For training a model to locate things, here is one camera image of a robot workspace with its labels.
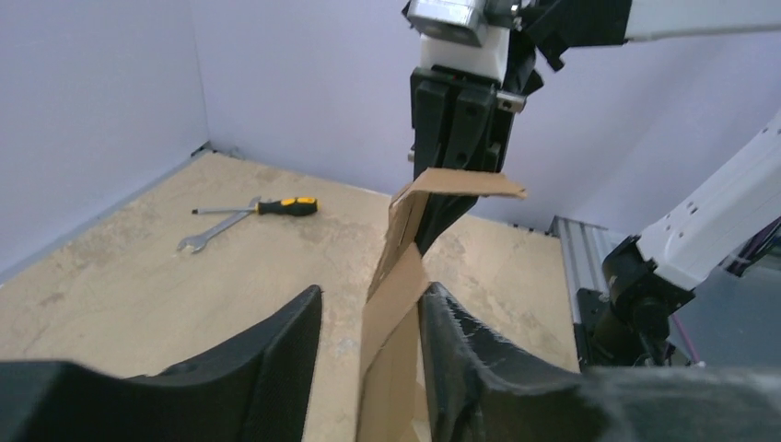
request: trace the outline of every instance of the wrench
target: wrench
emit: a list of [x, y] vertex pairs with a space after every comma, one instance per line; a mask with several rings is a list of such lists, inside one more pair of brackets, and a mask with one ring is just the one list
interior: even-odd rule
[[[254, 206], [260, 201], [260, 196], [257, 198], [252, 198], [252, 201], [250, 201], [250, 206]], [[203, 250], [204, 247], [206, 247], [206, 243], [209, 242], [209, 239], [216, 237], [228, 227], [233, 226], [234, 224], [238, 223], [238, 221], [241, 221], [251, 214], [252, 212], [237, 212], [234, 215], [225, 218], [225, 220], [223, 220], [223, 222], [220, 224], [206, 230], [201, 235], [192, 235], [191, 237], [183, 239], [179, 243], [179, 246], [177, 246], [176, 251], [181, 251], [185, 247], [190, 246], [192, 247], [192, 253], [198, 253], [199, 251]]]

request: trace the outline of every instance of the table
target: table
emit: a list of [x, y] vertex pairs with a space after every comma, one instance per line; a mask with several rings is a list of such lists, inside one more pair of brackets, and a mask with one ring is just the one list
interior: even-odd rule
[[[198, 254], [175, 251], [224, 215], [194, 207], [312, 195], [315, 216], [251, 216]], [[307, 441], [352, 440], [361, 308], [390, 197], [204, 154], [0, 287], [0, 359], [64, 358], [117, 377], [154, 375], [324, 290]], [[472, 314], [577, 371], [557, 238], [465, 216], [425, 257]]]

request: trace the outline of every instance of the cardboard box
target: cardboard box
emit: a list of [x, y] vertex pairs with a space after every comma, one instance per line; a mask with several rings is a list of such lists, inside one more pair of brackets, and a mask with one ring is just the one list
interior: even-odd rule
[[416, 440], [417, 302], [429, 280], [414, 238], [431, 193], [526, 197], [503, 174], [427, 169], [390, 200], [385, 247], [363, 309], [357, 442]]

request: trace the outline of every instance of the white wall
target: white wall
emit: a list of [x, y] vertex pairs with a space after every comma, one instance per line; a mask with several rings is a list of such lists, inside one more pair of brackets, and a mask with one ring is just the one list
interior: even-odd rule
[[187, 0], [0, 0], [0, 274], [207, 139]]
[[[412, 174], [403, 0], [191, 0], [217, 147], [382, 192]], [[517, 118], [505, 172], [530, 199], [478, 215], [553, 215], [637, 231], [691, 192], [781, 106], [781, 34], [571, 50]]]

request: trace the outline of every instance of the purple cable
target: purple cable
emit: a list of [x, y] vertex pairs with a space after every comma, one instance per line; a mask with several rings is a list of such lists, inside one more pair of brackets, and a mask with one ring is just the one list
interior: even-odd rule
[[675, 323], [675, 327], [678, 328], [678, 333], [681, 334], [683, 343], [686, 344], [686, 349], [689, 350], [689, 355], [692, 357], [692, 363], [696, 364], [700, 362], [700, 355], [694, 349], [694, 344], [692, 343], [692, 340], [689, 338], [689, 333], [687, 333], [686, 329], [683, 328], [683, 324], [681, 324], [681, 320], [678, 319], [678, 316], [675, 313], [671, 314], [670, 317], [672, 318], [672, 322]]

